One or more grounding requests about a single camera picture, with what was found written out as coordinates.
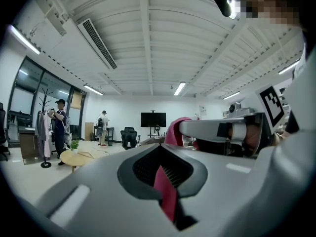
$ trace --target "hanging clothes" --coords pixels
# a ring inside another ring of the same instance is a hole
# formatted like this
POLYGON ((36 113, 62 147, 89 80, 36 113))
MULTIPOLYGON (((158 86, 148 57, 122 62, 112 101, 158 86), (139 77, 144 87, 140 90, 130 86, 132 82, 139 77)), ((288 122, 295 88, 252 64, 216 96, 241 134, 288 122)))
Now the hanging clothes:
POLYGON ((45 142, 44 142, 44 155, 47 158, 50 158, 50 147, 49 147, 49 132, 48 132, 48 121, 50 120, 50 118, 48 118, 47 112, 44 112, 43 115, 43 119, 44 119, 44 128, 45 128, 45 142))
POLYGON ((35 135, 38 138, 38 152, 39 152, 39 156, 44 158, 44 148, 45 148, 46 134, 45 134, 44 117, 43 117, 43 113, 41 111, 38 112, 38 116, 37 116, 37 119, 36 119, 35 135))

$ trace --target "ceiling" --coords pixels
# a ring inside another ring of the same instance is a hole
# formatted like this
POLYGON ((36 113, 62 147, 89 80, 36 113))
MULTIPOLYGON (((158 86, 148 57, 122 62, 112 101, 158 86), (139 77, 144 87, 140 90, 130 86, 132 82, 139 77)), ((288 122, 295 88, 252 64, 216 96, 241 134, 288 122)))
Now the ceiling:
POLYGON ((15 24, 45 52, 32 59, 108 95, 170 96, 182 81, 182 96, 246 94, 290 78, 278 72, 303 51, 298 29, 226 18, 213 0, 30 0, 15 24), (115 70, 81 42, 88 18, 115 70))

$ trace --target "television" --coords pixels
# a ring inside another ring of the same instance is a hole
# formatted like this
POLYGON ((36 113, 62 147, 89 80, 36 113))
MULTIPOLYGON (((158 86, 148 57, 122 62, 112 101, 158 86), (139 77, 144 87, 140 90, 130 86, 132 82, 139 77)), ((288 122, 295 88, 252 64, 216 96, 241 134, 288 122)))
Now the television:
POLYGON ((166 113, 142 113, 141 114, 141 127, 166 127, 166 113))

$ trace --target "black cap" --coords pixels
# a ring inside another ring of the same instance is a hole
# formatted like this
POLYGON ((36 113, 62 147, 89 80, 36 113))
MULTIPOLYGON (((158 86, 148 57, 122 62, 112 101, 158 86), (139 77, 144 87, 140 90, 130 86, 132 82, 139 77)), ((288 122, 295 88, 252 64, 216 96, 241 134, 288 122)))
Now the black cap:
POLYGON ((65 100, 64 100, 64 99, 59 99, 59 100, 57 100, 55 103, 56 103, 56 104, 58 104, 58 103, 63 103, 63 104, 66 104, 66 102, 65 102, 65 100))

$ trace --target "air vent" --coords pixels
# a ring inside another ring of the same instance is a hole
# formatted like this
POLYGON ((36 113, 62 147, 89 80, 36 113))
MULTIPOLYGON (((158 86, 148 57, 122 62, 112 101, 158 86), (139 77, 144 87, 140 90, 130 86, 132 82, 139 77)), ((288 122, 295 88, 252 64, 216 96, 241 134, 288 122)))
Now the air vent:
POLYGON ((113 57, 105 47, 91 20, 85 20, 78 25, 78 28, 105 64, 107 64, 109 68, 116 69, 117 65, 115 64, 113 57))

